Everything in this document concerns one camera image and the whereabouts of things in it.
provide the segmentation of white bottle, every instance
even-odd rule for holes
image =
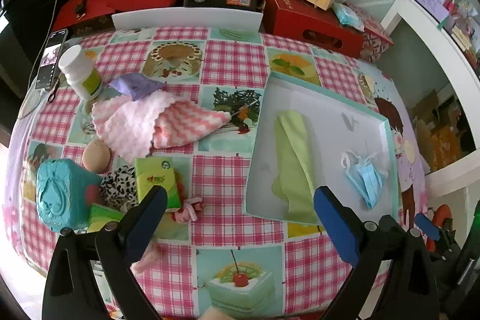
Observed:
[[[67,83],[84,100],[90,100],[102,91],[102,77],[93,62],[83,53],[80,45],[67,49],[60,60],[58,67],[65,75]]]

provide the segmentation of qr code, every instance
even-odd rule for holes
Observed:
[[[240,0],[239,4],[241,4],[242,6],[250,6],[250,2],[251,0]]]

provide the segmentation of light green fabric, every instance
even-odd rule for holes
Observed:
[[[287,220],[318,224],[313,207],[315,189],[310,138],[303,117],[294,110],[279,112],[274,129],[279,174],[272,192],[289,203]]]

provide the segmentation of phone screen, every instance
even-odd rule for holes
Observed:
[[[59,59],[59,51],[68,34],[66,29],[50,34],[43,51],[40,68],[38,69],[37,84],[35,88],[45,88],[52,84],[55,68]]]

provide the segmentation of face mask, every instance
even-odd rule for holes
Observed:
[[[376,155],[374,153],[363,159],[353,151],[346,151],[342,153],[340,159],[340,165],[345,169],[345,175],[350,179],[370,209],[373,209],[377,204],[383,181],[388,177],[388,172],[375,169],[372,162]]]

